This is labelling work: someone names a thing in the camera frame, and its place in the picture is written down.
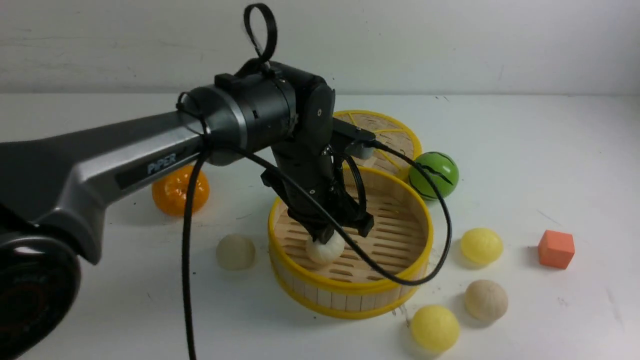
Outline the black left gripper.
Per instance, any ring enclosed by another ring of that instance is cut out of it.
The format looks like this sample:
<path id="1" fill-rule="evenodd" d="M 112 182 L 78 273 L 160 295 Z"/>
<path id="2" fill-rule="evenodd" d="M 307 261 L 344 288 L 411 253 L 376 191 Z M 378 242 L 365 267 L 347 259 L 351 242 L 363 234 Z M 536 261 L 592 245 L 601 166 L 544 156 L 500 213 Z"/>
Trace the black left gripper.
<path id="1" fill-rule="evenodd" d="M 335 234 L 327 217 L 307 200 L 311 196 L 343 228 L 358 231 L 366 238 L 375 225 L 367 210 L 364 181 L 354 157 L 334 153 L 329 143 L 318 153 L 300 141 L 288 140 L 272 146 L 278 170 L 290 177 L 302 191 L 270 171 L 261 175 L 286 204 L 288 216 L 301 224 L 316 244 L 326 245 Z"/>

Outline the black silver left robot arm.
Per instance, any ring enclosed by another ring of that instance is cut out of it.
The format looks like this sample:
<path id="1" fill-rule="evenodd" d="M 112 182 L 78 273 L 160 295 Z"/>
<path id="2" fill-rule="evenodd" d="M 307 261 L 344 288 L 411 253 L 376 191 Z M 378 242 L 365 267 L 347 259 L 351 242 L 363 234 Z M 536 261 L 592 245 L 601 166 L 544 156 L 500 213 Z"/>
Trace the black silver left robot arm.
<path id="1" fill-rule="evenodd" d="M 14 360 L 64 319 L 77 296 L 79 258 L 102 255 L 105 212 L 204 158 L 228 166 L 271 148 L 261 178 L 288 214 L 325 243 L 342 227 L 366 236 L 366 200 L 345 187 L 341 160 L 366 158 L 373 134 L 333 117 L 320 76 L 249 60 L 236 74 L 181 94 L 176 110 L 94 129 L 1 144 L 1 358 Z"/>

